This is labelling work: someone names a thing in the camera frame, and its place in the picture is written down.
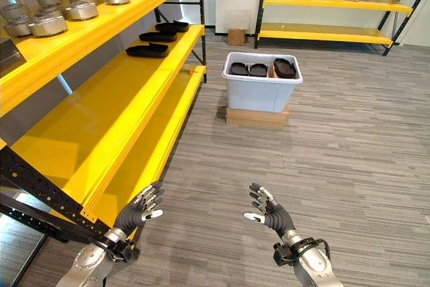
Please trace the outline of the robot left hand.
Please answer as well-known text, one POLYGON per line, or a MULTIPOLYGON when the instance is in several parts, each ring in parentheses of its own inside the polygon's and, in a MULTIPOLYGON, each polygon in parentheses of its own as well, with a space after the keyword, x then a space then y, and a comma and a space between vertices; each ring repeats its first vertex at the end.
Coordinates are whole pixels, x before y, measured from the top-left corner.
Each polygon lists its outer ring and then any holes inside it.
POLYGON ((114 227, 120 229, 127 237, 142 223, 163 215, 157 206, 162 202, 162 182, 155 181, 137 193, 117 215, 114 227))

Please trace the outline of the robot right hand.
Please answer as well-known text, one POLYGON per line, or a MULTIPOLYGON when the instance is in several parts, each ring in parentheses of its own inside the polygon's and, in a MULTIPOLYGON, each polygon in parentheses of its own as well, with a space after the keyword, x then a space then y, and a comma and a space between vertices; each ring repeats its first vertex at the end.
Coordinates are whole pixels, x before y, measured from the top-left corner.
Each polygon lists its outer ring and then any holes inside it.
POLYGON ((288 211, 265 187, 252 183, 249 189, 251 190, 249 195, 254 199, 252 205, 260 211, 260 214, 244 212, 244 218, 273 229, 279 238, 282 238, 288 231, 296 229, 288 211))

